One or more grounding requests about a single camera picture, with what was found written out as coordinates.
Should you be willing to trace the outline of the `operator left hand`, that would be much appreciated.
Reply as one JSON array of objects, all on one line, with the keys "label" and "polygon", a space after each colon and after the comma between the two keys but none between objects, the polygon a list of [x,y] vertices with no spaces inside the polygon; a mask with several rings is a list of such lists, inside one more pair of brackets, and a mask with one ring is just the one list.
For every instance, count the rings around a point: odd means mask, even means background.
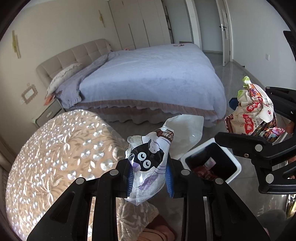
[{"label": "operator left hand", "polygon": [[137,241],[174,241],[176,237],[176,232],[161,215],[158,215],[140,233]]}]

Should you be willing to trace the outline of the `operator right hand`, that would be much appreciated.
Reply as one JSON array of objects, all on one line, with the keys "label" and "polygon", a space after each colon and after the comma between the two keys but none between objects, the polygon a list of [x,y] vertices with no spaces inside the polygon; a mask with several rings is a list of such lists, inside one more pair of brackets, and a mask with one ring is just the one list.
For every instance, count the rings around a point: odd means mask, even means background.
[{"label": "operator right hand", "polygon": [[294,129],[295,129],[295,124],[294,124],[294,122],[291,121],[286,127],[286,132],[289,134],[293,134]]}]

